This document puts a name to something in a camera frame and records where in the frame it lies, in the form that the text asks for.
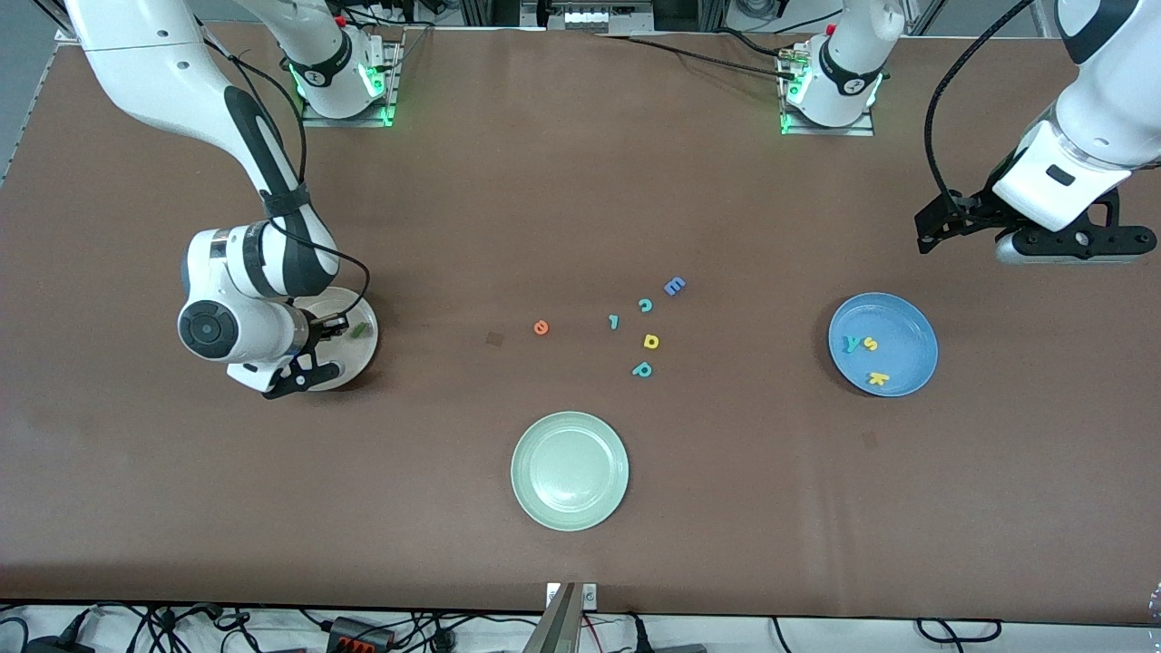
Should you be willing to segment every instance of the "metal frame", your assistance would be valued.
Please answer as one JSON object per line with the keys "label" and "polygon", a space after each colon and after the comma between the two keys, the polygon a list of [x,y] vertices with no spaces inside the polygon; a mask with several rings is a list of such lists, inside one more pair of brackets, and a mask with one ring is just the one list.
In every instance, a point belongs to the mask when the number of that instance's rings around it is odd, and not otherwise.
{"label": "metal frame", "polygon": [[52,22],[57,23],[57,29],[65,36],[68,38],[77,37],[77,33],[72,27],[72,19],[68,17],[68,12],[65,10],[60,0],[29,0],[29,2],[36,5],[42,12],[48,14],[52,19]]}
{"label": "metal frame", "polygon": [[[553,584],[560,588],[554,591]],[[580,641],[580,615],[584,613],[586,600],[596,608],[597,586],[551,583],[548,596],[548,608],[536,624],[536,630],[532,631],[524,653],[576,653]]]}
{"label": "metal frame", "polygon": [[20,132],[16,134],[16,142],[12,146],[12,152],[8,155],[7,163],[3,164],[3,172],[0,173],[0,187],[3,187],[5,180],[8,179],[8,171],[12,170],[12,162],[16,158],[16,151],[20,150],[20,142],[24,139],[24,130],[28,129],[28,121],[33,117],[33,109],[36,108],[36,101],[41,99],[41,91],[44,89],[44,80],[49,78],[49,70],[52,69],[52,63],[57,60],[57,51],[59,49],[59,43],[52,46],[52,53],[49,55],[49,60],[44,64],[44,70],[41,71],[41,79],[37,80],[36,89],[33,91],[33,99],[28,102],[28,112],[24,113],[24,117],[20,121]]}
{"label": "metal frame", "polygon": [[[907,24],[910,27],[908,31],[910,36],[925,36],[950,0],[931,0],[926,8],[920,10],[921,2],[922,0],[903,1],[903,13],[907,15]],[[1032,26],[1036,28],[1037,36],[1053,37],[1055,29],[1052,15],[1044,2],[1045,0],[1036,0],[1029,6],[1029,12],[1032,14]]]}

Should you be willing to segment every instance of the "green led light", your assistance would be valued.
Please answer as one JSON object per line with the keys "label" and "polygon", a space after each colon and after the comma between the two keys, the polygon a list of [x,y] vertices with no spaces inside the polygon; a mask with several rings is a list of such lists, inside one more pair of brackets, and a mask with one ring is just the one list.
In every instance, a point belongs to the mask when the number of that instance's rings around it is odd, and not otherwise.
{"label": "green led light", "polygon": [[294,78],[294,89],[298,93],[300,98],[305,98],[307,94],[302,91],[302,78],[298,77],[298,71],[294,70],[294,64],[288,64],[287,67],[290,69],[290,77]]}
{"label": "green led light", "polygon": [[383,121],[383,127],[395,124],[395,107],[383,107],[378,110],[378,120]]}
{"label": "green led light", "polygon": [[378,95],[378,91],[375,89],[375,82],[377,81],[376,78],[378,77],[378,73],[375,69],[368,69],[367,66],[359,64],[359,77],[362,78],[363,86],[367,87],[368,94],[372,96]]}

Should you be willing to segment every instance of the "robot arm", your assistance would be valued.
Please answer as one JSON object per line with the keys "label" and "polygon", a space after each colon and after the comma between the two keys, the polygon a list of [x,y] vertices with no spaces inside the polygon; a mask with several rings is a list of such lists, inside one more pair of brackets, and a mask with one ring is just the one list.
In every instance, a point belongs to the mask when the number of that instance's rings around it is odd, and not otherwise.
{"label": "robot arm", "polygon": [[916,215],[922,253],[987,228],[1003,230],[996,258],[1010,264],[1125,263],[1156,245],[1149,229],[1119,224],[1116,187],[1161,158],[1161,3],[1058,0],[1057,21],[1076,80],[982,191],[954,199],[960,215],[942,196]]}
{"label": "robot arm", "polygon": [[823,127],[853,123],[873,101],[904,24],[899,0],[844,0],[834,30],[795,46],[809,53],[809,70],[786,101]]}
{"label": "robot arm", "polygon": [[[202,231],[190,242],[182,266],[188,296],[178,318],[185,345],[199,357],[229,364],[230,376],[267,396],[338,376],[337,364],[319,365],[311,358],[311,367],[303,371],[297,359],[312,356],[319,339],[341,332],[345,318],[319,320],[282,299],[317,295],[327,287],[339,261],[311,244],[333,250],[334,242],[258,102],[232,86],[210,59],[185,1],[66,2],[89,65],[113,102],[146,124],[225,150],[262,200],[265,220]],[[320,58],[333,59],[333,50],[325,53],[327,44],[347,48],[344,67],[311,87],[316,105],[337,112],[369,103],[374,98],[366,86],[340,74],[355,65],[352,38],[339,30],[325,3],[276,3],[283,14],[271,20],[283,26],[279,31],[284,45],[303,42],[294,52],[308,62],[300,64],[304,70],[320,65]],[[269,222],[302,242],[269,228]],[[288,366],[293,374],[286,374]],[[287,381],[290,376],[298,381]]]}

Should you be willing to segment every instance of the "brown table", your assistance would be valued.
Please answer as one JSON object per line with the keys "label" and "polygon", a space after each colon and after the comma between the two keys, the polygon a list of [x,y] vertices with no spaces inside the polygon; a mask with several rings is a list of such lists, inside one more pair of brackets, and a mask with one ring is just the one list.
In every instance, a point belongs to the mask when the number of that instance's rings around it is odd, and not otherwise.
{"label": "brown table", "polygon": [[[217,31],[273,70],[260,28]],[[780,136],[766,78],[641,45],[430,35],[396,127],[310,131],[315,206],[374,272],[377,358],[276,402],[174,330],[189,237],[260,216],[241,170],[118,112],[63,49],[0,191],[0,595],[506,610],[589,580],[604,610],[1145,620],[1161,258],[916,252],[923,112],[965,46],[900,43],[878,135],[829,138]],[[989,44],[937,120],[952,186],[979,188],[1073,74],[1059,43]],[[1161,227],[1155,177],[1124,198]],[[865,290],[935,325],[921,393],[837,376],[824,329]],[[607,419],[633,466],[571,534],[509,481],[562,409]]]}

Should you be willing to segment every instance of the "power cable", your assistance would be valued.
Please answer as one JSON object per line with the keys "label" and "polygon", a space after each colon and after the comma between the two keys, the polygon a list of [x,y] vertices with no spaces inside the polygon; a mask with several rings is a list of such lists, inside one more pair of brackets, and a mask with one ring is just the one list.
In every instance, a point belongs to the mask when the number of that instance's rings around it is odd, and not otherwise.
{"label": "power cable", "polygon": [[819,22],[819,21],[824,21],[824,20],[827,20],[827,19],[832,19],[832,17],[835,17],[835,16],[837,16],[838,14],[842,14],[842,13],[843,13],[843,10],[842,10],[842,9],[838,9],[837,12],[831,12],[831,13],[827,14],[825,16],[819,16],[819,17],[816,17],[816,19],[810,19],[810,20],[808,20],[808,21],[802,21],[802,22],[800,22],[800,23],[794,23],[794,24],[792,24],[791,27],[784,27],[784,28],[781,28],[781,29],[777,29],[777,30],[774,30],[774,31],[771,31],[770,34],[786,34],[787,31],[789,31],[789,30],[792,30],[792,29],[798,29],[798,28],[800,28],[800,27],[802,27],[802,26],[807,26],[807,24],[810,24],[810,23],[816,23],[816,22]]}
{"label": "power cable", "polygon": [[778,644],[781,645],[785,653],[792,653],[791,647],[786,645],[786,638],[783,637],[783,626],[778,623],[778,617],[770,617],[774,622],[774,634],[778,636]]}
{"label": "power cable", "polygon": [[745,64],[738,64],[738,63],[735,63],[735,62],[727,62],[726,59],[719,59],[719,58],[715,58],[715,57],[711,57],[708,55],[702,55],[700,52],[691,52],[688,50],[682,50],[680,48],[673,48],[672,45],[665,45],[664,43],[657,43],[656,41],[641,41],[640,38],[620,37],[620,36],[616,36],[616,37],[613,37],[613,38],[623,38],[625,41],[628,41],[629,43],[640,43],[641,45],[649,45],[650,48],[657,48],[657,49],[661,49],[661,50],[665,50],[666,52],[673,52],[675,55],[679,55],[679,56],[683,56],[683,57],[691,57],[691,58],[694,58],[694,59],[700,59],[702,62],[708,62],[711,64],[716,64],[719,66],[726,66],[726,67],[742,70],[742,71],[747,71],[747,72],[755,72],[755,73],[758,73],[758,74],[769,74],[770,77],[777,77],[779,79],[794,79],[794,76],[792,73],[789,73],[789,72],[776,71],[776,70],[770,70],[770,69],[759,69],[759,67],[756,67],[756,66],[748,66]]}
{"label": "power cable", "polygon": [[[945,631],[947,631],[949,637],[937,637],[929,633],[926,629],[923,627],[923,622],[935,622],[939,624]],[[926,617],[921,617],[918,619],[915,619],[915,625],[920,629],[920,634],[923,636],[923,639],[926,639],[928,641],[933,641],[939,645],[954,644],[957,653],[964,653],[965,644],[987,644],[989,641],[994,641],[996,638],[1000,637],[1000,633],[1003,632],[1003,623],[1000,619],[985,619],[982,623],[991,624],[996,627],[996,630],[983,637],[960,637],[956,634],[956,631],[952,630],[951,625],[949,625],[947,622],[945,622],[944,619],[935,619]]]}
{"label": "power cable", "polygon": [[28,648],[28,622],[21,619],[20,617],[5,617],[0,619],[0,626],[3,624],[16,624],[20,630],[23,631],[23,639],[20,643],[20,651],[17,653],[23,653]]}
{"label": "power cable", "polygon": [[956,200],[951,196],[951,191],[949,191],[947,185],[944,184],[943,174],[939,173],[939,164],[936,163],[935,146],[931,143],[931,131],[936,120],[936,107],[939,106],[939,99],[943,96],[944,91],[947,89],[947,85],[951,84],[951,80],[954,79],[957,74],[959,74],[960,69],[967,64],[967,60],[971,59],[972,56],[975,55],[975,52],[985,43],[987,43],[989,38],[1000,31],[1001,28],[1008,24],[1008,21],[1016,17],[1016,14],[1023,12],[1024,8],[1032,2],[1033,0],[1019,0],[1011,9],[1008,9],[1008,13],[1000,16],[996,22],[991,23],[991,27],[986,29],[983,34],[973,41],[972,44],[967,46],[967,50],[964,50],[964,53],[956,59],[956,63],[951,65],[951,69],[947,70],[947,73],[944,74],[943,79],[939,80],[939,84],[936,85],[936,89],[931,93],[931,101],[928,103],[928,115],[923,120],[923,150],[928,157],[928,166],[931,168],[931,177],[936,180],[936,186],[939,187],[939,194],[943,195],[944,203],[947,204],[947,210],[951,213],[952,217],[960,217],[959,206],[956,204]]}
{"label": "power cable", "polygon": [[737,38],[738,41],[741,41],[742,44],[744,44],[747,48],[749,48],[749,49],[751,49],[755,52],[758,52],[760,55],[766,55],[767,57],[778,57],[778,50],[771,50],[770,48],[763,48],[762,45],[758,45],[753,41],[750,41],[750,37],[748,37],[745,34],[742,34],[741,31],[738,31],[738,30],[736,30],[736,29],[734,29],[731,27],[720,27],[720,28],[715,29],[714,33],[715,34],[728,34],[728,35],[733,36],[734,38]]}

